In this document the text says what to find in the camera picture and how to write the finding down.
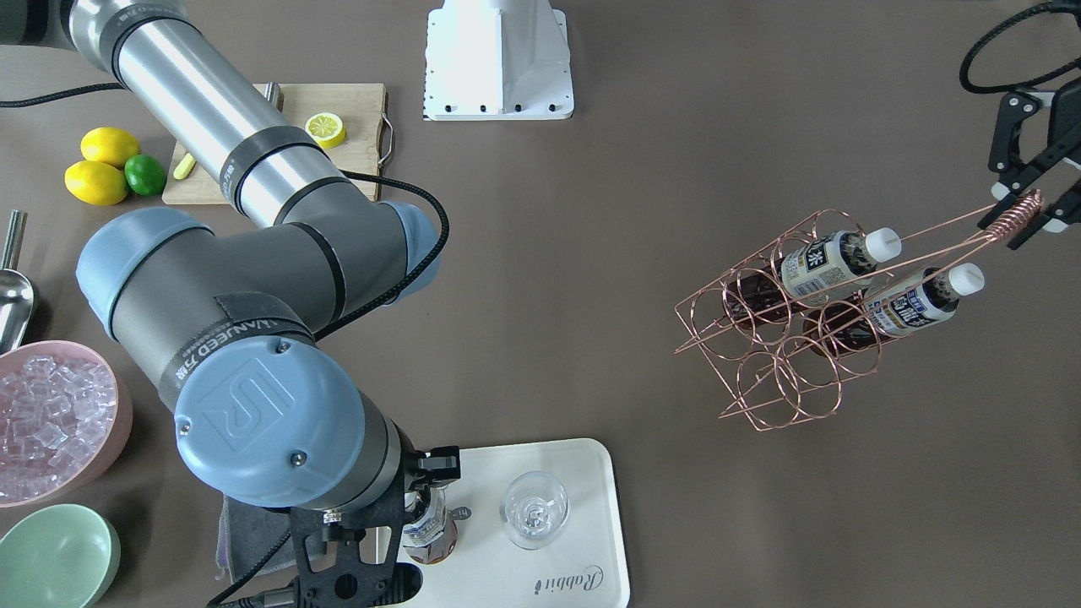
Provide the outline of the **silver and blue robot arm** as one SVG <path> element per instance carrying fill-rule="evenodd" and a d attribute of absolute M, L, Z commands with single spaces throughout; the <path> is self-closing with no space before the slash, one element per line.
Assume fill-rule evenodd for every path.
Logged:
<path fill-rule="evenodd" d="M 402 527 L 435 607 L 1077 607 L 1078 230 L 971 247 L 1022 1 L 561 1 L 571 113 L 426 121 L 443 1 L 4 1 L 3 211 L 122 378 L 74 500 L 204 607 L 223 495 Z"/>

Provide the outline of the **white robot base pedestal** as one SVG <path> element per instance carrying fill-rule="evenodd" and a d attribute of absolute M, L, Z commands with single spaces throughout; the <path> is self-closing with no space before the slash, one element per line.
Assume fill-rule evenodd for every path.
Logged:
<path fill-rule="evenodd" d="M 549 121 L 575 111 L 568 17 L 548 1 L 445 1 L 427 15 L 422 116 Z"/>

